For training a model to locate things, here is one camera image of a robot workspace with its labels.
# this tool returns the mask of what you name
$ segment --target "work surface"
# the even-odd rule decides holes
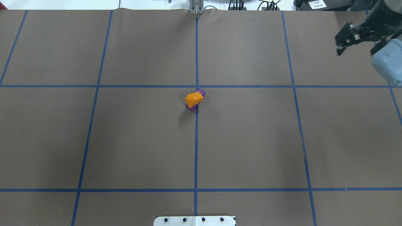
[[[399,225],[402,88],[334,46],[365,17],[0,11],[0,225]]]

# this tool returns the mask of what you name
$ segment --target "metal bracket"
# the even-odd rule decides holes
[[[190,14],[204,14],[204,0],[190,0]]]
[[[236,226],[235,216],[157,217],[154,226]]]

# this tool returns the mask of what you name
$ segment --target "white background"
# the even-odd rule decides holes
[[[119,0],[0,0],[8,9],[34,10],[110,10],[119,7]],[[204,7],[215,6],[227,10],[230,0],[204,0]],[[256,10],[261,2],[258,0],[244,0],[247,10]],[[129,9],[180,9],[189,8],[189,0],[121,0],[121,8]],[[278,3],[281,10],[295,10],[293,0],[281,0]]]

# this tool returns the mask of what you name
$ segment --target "cable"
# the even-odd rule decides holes
[[[204,7],[204,10],[205,10],[207,7],[212,7],[212,8],[217,9],[215,6],[206,6],[206,7]]]
[[[233,2],[233,6],[234,6],[234,1],[233,1],[233,0],[230,0],[228,10],[230,10],[230,4],[231,4],[232,2]]]
[[[266,10],[273,10],[274,8],[274,1],[271,2],[271,4],[269,4],[269,7]]]
[[[267,2],[267,1],[262,1],[262,3],[261,3],[259,6],[258,6],[257,11],[260,9],[261,5],[262,5],[262,4],[264,4],[264,2],[266,2],[266,3],[267,3],[267,8],[268,8],[268,6],[269,6],[269,2]]]

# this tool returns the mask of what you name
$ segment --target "blue tape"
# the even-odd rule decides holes
[[[14,52],[15,45],[17,44],[17,41],[18,41],[18,37],[20,37],[20,33],[21,33],[22,28],[23,28],[25,18],[27,17],[27,13],[28,13],[28,10],[26,10],[25,13],[24,13],[23,19],[22,19],[21,24],[20,24],[20,28],[18,29],[17,35],[15,36],[15,39],[14,39],[14,43],[12,44],[10,54],[8,55],[6,65],[5,65],[4,70],[3,70],[3,74],[1,75],[1,78],[0,78],[0,85],[3,83],[4,77],[6,76],[6,71],[7,71],[7,68],[8,68],[8,64],[10,63],[12,53]]]
[[[402,187],[80,189],[80,193],[402,191]],[[1,188],[0,192],[77,192],[78,189]]]
[[[0,85],[9,88],[197,88],[196,85]],[[388,88],[389,86],[296,85],[296,88]],[[292,85],[199,85],[198,88],[293,88]]]
[[[306,154],[306,146],[304,144],[304,135],[303,135],[303,128],[302,128],[302,121],[300,119],[300,112],[299,112],[299,103],[297,101],[297,93],[296,93],[296,85],[295,85],[295,79],[293,76],[293,68],[292,68],[292,60],[290,57],[290,50],[289,50],[289,42],[287,39],[287,32],[286,32],[286,23],[285,23],[285,15],[282,12],[282,23],[283,23],[283,31],[285,34],[285,42],[286,42],[286,51],[287,51],[287,60],[289,61],[289,70],[290,70],[290,77],[292,80],[292,86],[293,86],[293,96],[295,99],[295,107],[296,107],[296,113],[297,113],[297,121],[299,123],[299,131],[301,135],[301,142],[303,145],[303,154],[304,154],[304,168],[306,169],[306,177],[307,177],[307,185],[309,189],[309,196],[310,196],[310,205],[311,205],[311,212],[313,216],[313,224],[314,226],[317,226],[317,219],[316,219],[316,210],[314,207],[314,199],[313,199],[313,192],[311,191],[311,181],[310,181],[310,172],[308,170],[308,162],[307,162],[307,154]]]
[[[198,17],[195,19],[195,87],[198,88]]]
[[[402,125],[401,112],[399,111],[399,107],[398,107],[398,104],[396,103],[396,99],[395,99],[395,96],[394,96],[394,92],[392,91],[392,87],[391,87],[391,85],[390,85],[389,83],[388,83],[388,88],[390,89],[392,101],[394,102],[394,106],[395,106],[395,109],[396,109],[396,114],[397,114],[398,117],[399,117],[399,122],[400,122],[401,125]]]
[[[98,100],[99,85],[101,83],[100,80],[101,80],[101,77],[102,77],[103,63],[105,61],[106,47],[107,47],[107,41],[109,39],[109,31],[110,31],[110,25],[111,25],[111,22],[112,22],[112,16],[113,16],[113,10],[110,11],[109,23],[107,25],[105,45],[103,47],[102,60],[100,62],[98,84],[97,84],[97,87],[96,87],[96,92],[95,92],[95,97],[94,97],[94,104],[92,106],[92,112],[91,112],[91,119],[90,119],[90,122],[89,122],[88,134],[87,134],[87,137],[86,137],[84,157],[82,158],[81,173],[80,173],[80,179],[78,181],[78,191],[77,191],[77,196],[76,196],[76,202],[75,202],[75,205],[74,205],[74,212],[73,212],[73,217],[72,217],[72,220],[71,220],[71,226],[74,226],[74,224],[75,224],[75,218],[76,218],[77,209],[78,209],[78,202],[80,201],[80,190],[81,190],[81,186],[82,186],[82,178],[84,176],[86,156],[88,154],[88,148],[89,148],[89,138],[91,136],[92,124],[93,124],[93,121],[94,121],[94,114],[95,114],[95,107],[96,107],[96,102]]]
[[[198,89],[198,17],[195,19],[195,88]],[[198,188],[198,107],[195,110],[195,139],[194,139],[194,215],[197,216]]]

